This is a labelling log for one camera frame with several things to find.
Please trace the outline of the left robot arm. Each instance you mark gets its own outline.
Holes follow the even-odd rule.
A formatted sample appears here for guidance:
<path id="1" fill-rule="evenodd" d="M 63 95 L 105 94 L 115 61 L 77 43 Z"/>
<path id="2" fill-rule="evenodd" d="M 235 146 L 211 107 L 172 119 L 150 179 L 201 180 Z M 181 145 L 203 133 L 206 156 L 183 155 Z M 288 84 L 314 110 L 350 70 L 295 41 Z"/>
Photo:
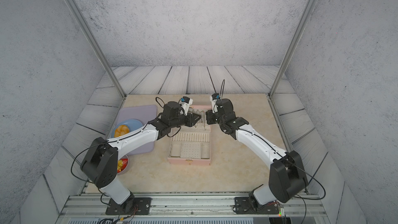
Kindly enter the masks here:
<path id="1" fill-rule="evenodd" d="M 188 111 L 192 104 L 193 100 L 188 97 L 182 97 L 178 102 L 170 101 L 163 106 L 163 112 L 143 127 L 109 140 L 95 139 L 81 162 L 82 172 L 111 198 L 110 204 L 132 203 L 133 194 L 117 176 L 119 159 L 147 143 L 169 136 L 173 128 L 193 127 L 201 115 Z"/>

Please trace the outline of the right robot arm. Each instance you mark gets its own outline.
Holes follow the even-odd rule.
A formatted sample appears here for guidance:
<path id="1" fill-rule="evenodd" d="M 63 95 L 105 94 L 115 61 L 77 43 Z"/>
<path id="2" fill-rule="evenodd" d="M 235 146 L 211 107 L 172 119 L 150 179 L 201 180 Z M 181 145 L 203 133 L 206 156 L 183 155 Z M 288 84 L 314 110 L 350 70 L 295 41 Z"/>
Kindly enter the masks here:
<path id="1" fill-rule="evenodd" d="M 236 116 L 229 99 L 215 93 L 210 102 L 207 123 L 218 124 L 223 133 L 246 145 L 269 168 L 268 184 L 251 192 L 256 204 L 286 203 L 308 186 L 302 159 L 296 151 L 287 152 L 261 136 L 246 119 Z"/>

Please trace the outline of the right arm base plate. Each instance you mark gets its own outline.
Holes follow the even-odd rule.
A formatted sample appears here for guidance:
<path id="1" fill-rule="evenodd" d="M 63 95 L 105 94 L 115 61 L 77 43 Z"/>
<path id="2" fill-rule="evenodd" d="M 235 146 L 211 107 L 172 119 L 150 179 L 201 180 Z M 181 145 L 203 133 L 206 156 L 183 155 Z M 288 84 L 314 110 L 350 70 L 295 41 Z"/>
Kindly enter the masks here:
<path id="1" fill-rule="evenodd" d="M 235 197 L 233 212 L 238 215 L 243 214 L 268 214 L 279 215 L 280 207 L 277 202 L 269 202 L 264 205 L 258 203 L 251 197 Z"/>

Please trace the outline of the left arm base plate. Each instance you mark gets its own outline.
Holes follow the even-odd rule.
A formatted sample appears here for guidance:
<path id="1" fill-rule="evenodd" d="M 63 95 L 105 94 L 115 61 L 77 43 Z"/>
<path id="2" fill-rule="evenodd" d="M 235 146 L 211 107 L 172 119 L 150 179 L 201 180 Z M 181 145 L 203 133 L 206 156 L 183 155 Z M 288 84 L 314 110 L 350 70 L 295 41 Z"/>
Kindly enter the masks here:
<path id="1" fill-rule="evenodd" d="M 117 204 L 110 199 L 106 215 L 149 215 L 152 198 L 128 198 L 124 203 Z"/>

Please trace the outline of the pink jewelry box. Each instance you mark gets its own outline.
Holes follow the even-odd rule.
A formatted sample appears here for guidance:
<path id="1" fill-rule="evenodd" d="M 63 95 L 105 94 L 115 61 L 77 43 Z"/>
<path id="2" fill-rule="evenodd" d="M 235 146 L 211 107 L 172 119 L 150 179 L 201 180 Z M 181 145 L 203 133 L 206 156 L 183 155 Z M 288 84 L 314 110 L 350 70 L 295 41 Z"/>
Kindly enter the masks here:
<path id="1" fill-rule="evenodd" d="M 172 165 L 209 166 L 211 164 L 211 126 L 206 112 L 210 105 L 193 105 L 190 113 L 201 116 L 193 127 L 175 128 L 169 148 L 168 161 Z"/>

